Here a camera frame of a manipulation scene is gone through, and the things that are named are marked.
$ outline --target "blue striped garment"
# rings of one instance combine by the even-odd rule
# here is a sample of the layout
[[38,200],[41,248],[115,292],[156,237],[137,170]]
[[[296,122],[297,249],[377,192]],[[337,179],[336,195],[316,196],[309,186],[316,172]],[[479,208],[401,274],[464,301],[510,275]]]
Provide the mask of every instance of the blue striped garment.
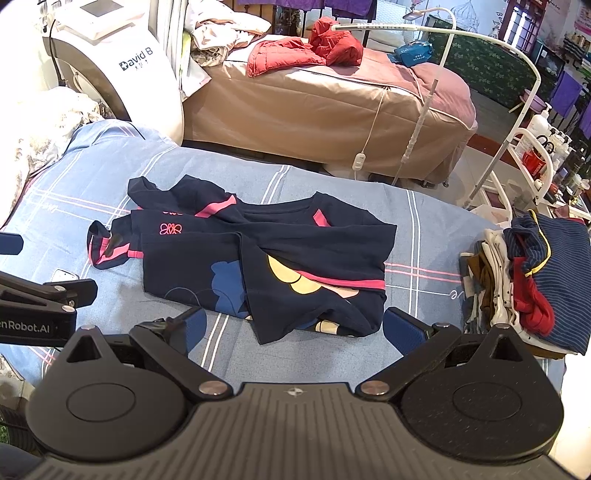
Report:
[[533,275],[554,310],[554,328],[544,339],[584,355],[591,335],[591,244],[585,226],[530,210],[514,218],[503,235],[509,258],[527,259],[524,274]]

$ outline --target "machine screen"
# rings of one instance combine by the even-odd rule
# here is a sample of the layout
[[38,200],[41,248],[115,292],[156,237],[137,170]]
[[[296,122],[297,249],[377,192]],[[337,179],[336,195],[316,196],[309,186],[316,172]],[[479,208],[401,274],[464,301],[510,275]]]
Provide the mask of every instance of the machine screen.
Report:
[[123,8],[123,6],[115,3],[113,0],[96,0],[80,8],[95,17],[102,17],[105,14]]

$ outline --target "stack of folded clothes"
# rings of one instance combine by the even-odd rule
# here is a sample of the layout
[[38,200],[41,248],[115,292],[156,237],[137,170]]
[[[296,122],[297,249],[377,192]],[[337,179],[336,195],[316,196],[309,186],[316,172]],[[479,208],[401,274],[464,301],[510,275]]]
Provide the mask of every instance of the stack of folded clothes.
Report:
[[585,354],[591,335],[591,244],[582,220],[530,210],[504,231],[485,230],[460,256],[465,332],[509,323],[541,358]]

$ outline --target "red down jacket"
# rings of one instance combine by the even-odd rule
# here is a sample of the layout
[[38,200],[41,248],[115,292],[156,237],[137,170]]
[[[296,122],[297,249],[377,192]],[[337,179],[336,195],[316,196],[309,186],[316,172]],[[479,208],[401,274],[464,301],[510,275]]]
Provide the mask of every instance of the red down jacket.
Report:
[[247,73],[255,77],[269,70],[302,65],[361,65],[363,47],[349,31],[333,32],[338,24],[329,17],[319,18],[312,27],[310,42],[300,37],[259,42],[248,56]]

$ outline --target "white lamp pole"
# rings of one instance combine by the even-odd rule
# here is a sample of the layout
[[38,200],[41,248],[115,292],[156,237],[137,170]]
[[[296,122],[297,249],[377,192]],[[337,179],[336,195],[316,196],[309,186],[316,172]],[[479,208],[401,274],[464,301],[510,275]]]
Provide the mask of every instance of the white lamp pole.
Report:
[[507,135],[507,138],[503,141],[503,143],[501,144],[499,150],[496,152],[494,158],[488,164],[485,172],[482,174],[482,176],[478,180],[476,186],[474,187],[474,189],[472,190],[472,192],[468,196],[467,200],[465,201],[465,203],[464,203],[463,206],[464,206],[464,208],[468,207],[470,205],[470,202],[474,199],[474,197],[476,196],[476,194],[478,193],[478,191],[480,190],[480,188],[482,188],[482,186],[484,185],[484,182],[486,181],[486,179],[489,177],[489,175],[491,174],[491,172],[495,168],[497,162],[501,159],[503,153],[505,153],[505,151],[509,147],[509,144],[511,143],[511,140],[515,136],[515,131],[521,125],[521,122],[525,118],[525,114],[530,109],[531,102],[535,98],[535,94],[538,92],[538,89],[540,88],[540,84],[542,83],[542,78],[540,76],[540,72],[538,72],[538,69],[535,68],[535,65],[532,63],[532,61],[521,50],[518,50],[517,48],[513,47],[512,45],[509,45],[507,42],[504,42],[504,41],[499,40],[497,38],[488,37],[486,35],[482,35],[482,34],[479,34],[479,33],[467,32],[467,31],[463,31],[463,30],[454,30],[454,29],[450,30],[448,28],[433,28],[433,27],[425,27],[423,25],[414,25],[414,24],[348,24],[348,25],[333,25],[332,26],[332,29],[333,30],[406,30],[406,31],[423,31],[423,32],[431,32],[431,33],[442,33],[444,35],[449,35],[450,36],[450,39],[447,42],[446,51],[443,54],[443,57],[441,59],[441,63],[439,64],[439,69],[438,69],[437,74],[436,74],[436,79],[433,81],[433,86],[431,87],[431,91],[429,93],[429,97],[425,101],[425,105],[423,106],[423,111],[421,112],[421,116],[419,117],[419,120],[417,121],[417,127],[415,128],[415,131],[414,131],[414,133],[413,133],[413,135],[412,135],[412,137],[411,137],[411,139],[410,139],[410,141],[408,143],[407,150],[406,150],[406,152],[404,153],[404,156],[401,159],[401,167],[402,167],[402,163],[405,163],[408,160],[408,158],[410,156],[410,152],[412,152],[413,147],[414,147],[414,144],[417,141],[418,133],[419,133],[421,127],[423,126],[423,123],[419,123],[419,122],[421,122],[421,119],[424,122],[424,118],[426,117],[426,115],[428,113],[429,103],[430,103],[431,98],[433,97],[435,86],[437,85],[437,81],[439,79],[439,74],[441,73],[441,71],[443,69],[443,65],[445,63],[445,60],[447,59],[447,53],[449,52],[449,46],[451,44],[451,41],[450,40],[454,37],[454,35],[461,35],[463,37],[480,38],[481,40],[487,41],[489,43],[493,43],[495,45],[500,45],[501,47],[504,47],[507,50],[510,50],[511,52],[513,52],[514,54],[516,54],[518,57],[520,57],[523,61],[525,61],[528,64],[528,66],[530,67],[531,71],[534,72],[534,75],[535,75],[534,86],[531,89],[530,95],[527,97],[527,100],[525,101],[525,105],[521,109],[521,113],[517,117],[517,121],[515,121],[513,127],[511,128],[511,131]]

